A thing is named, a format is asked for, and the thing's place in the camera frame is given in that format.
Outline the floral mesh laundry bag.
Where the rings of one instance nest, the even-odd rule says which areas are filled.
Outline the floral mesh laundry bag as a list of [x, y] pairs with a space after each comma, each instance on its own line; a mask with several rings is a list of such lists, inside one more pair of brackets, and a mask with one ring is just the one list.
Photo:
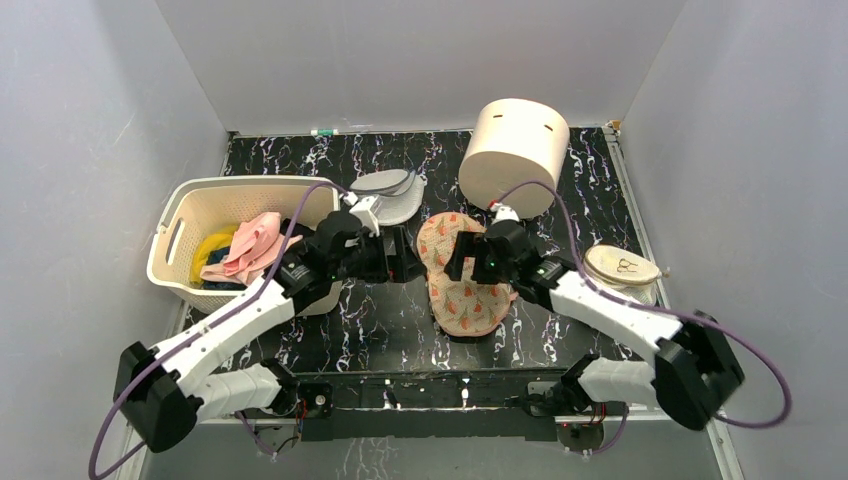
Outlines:
[[483, 233], [485, 228], [463, 213], [438, 213], [420, 228], [416, 248], [426, 268], [431, 312], [440, 328], [454, 337], [481, 337], [500, 325], [518, 294], [507, 284], [474, 282], [470, 258], [464, 260], [461, 280], [448, 277], [444, 268], [461, 231]]

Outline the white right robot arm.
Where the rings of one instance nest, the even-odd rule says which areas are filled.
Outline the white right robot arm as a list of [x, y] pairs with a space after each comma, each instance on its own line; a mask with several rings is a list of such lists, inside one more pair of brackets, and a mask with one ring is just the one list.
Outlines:
[[587, 354], [558, 380], [531, 382], [523, 401], [534, 416], [587, 414], [608, 402], [659, 408], [672, 420], [699, 431], [743, 384], [745, 374], [715, 321], [696, 323], [658, 313], [615, 291], [593, 288], [577, 266], [543, 256], [514, 220], [486, 232], [460, 231], [444, 268], [452, 280], [505, 283], [525, 301], [576, 319], [630, 347], [635, 361]]

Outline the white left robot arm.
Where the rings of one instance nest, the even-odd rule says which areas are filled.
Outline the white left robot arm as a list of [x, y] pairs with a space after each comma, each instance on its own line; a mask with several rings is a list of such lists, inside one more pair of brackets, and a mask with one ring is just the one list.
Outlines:
[[161, 453], [208, 419], [248, 409], [275, 416], [312, 409], [318, 388], [304, 385], [276, 360], [216, 370], [267, 330], [303, 315], [338, 282], [406, 283], [424, 272], [405, 226], [376, 233], [357, 216], [334, 211], [203, 322], [152, 347], [127, 347], [115, 385], [119, 410], [144, 446]]

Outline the white mesh laundry bag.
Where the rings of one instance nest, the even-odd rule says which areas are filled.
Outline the white mesh laundry bag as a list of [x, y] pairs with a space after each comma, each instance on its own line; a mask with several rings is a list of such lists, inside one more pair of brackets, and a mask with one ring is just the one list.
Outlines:
[[418, 212], [427, 183], [426, 177], [414, 170], [390, 169], [357, 178], [350, 190], [359, 196], [377, 196], [373, 212], [378, 224], [394, 226]]

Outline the beige round mesh bag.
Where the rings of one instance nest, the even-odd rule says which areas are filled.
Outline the beige round mesh bag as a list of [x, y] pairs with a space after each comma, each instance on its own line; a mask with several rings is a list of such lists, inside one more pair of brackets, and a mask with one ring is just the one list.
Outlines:
[[641, 304], [657, 303], [657, 282], [663, 272], [652, 261], [612, 245], [598, 244], [586, 251], [583, 265], [596, 283]]

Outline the cream perforated laundry basket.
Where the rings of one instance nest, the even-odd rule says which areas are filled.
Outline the cream perforated laundry basket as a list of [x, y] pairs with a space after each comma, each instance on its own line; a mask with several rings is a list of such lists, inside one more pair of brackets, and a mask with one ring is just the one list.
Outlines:
[[331, 186], [307, 190], [321, 177], [210, 177], [183, 183], [172, 194], [158, 222], [147, 261], [147, 277], [202, 313], [211, 314], [245, 291], [238, 277], [223, 283], [220, 271], [202, 270], [225, 259], [233, 235], [262, 214], [280, 217], [281, 236], [293, 222], [286, 253], [304, 247], [317, 226], [340, 209], [339, 192]]

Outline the cream round drum container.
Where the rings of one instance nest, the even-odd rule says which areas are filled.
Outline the cream round drum container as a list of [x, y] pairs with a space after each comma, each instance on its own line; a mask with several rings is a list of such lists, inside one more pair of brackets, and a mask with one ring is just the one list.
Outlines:
[[474, 206], [486, 209], [506, 198], [522, 219], [537, 217], [554, 202], [570, 140], [565, 118], [555, 109], [525, 99], [505, 98], [480, 112], [458, 171], [459, 188]]

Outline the pink garment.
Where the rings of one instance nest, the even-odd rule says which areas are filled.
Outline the pink garment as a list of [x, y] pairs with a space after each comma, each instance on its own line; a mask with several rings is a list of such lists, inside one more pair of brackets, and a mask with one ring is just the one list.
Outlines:
[[282, 236], [279, 233], [281, 221], [278, 212], [264, 212], [242, 222], [233, 236], [229, 254], [221, 263], [203, 267], [201, 278], [250, 285], [281, 252], [301, 241], [290, 243], [290, 238]]

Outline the yellow garment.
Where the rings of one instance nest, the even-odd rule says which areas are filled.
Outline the yellow garment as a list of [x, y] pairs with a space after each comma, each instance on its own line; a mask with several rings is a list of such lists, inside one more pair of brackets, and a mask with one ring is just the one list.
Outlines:
[[194, 251], [190, 265], [189, 281], [192, 286], [199, 286], [201, 270], [205, 267], [209, 254], [213, 250], [218, 250], [227, 246], [230, 247], [233, 241], [233, 236], [237, 230], [237, 225], [230, 225], [207, 236], [200, 242]]

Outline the dark blue garment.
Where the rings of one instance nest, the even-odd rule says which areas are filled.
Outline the dark blue garment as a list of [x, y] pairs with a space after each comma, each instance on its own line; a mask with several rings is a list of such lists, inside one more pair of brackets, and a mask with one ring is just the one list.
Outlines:
[[[229, 251], [229, 246], [213, 250], [207, 257], [205, 267], [221, 263], [224, 257], [229, 254]], [[201, 278], [199, 286], [201, 289], [205, 290], [241, 291], [246, 289], [246, 286], [241, 283], [233, 281], [206, 280], [204, 278]]]

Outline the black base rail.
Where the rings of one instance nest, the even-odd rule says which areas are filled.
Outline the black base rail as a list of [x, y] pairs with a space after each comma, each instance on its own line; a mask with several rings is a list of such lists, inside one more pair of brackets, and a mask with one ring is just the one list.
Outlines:
[[306, 442], [365, 438], [491, 438], [601, 445], [607, 409], [553, 405], [552, 369], [299, 374], [301, 405], [288, 414], [252, 408], [259, 427], [296, 426]]

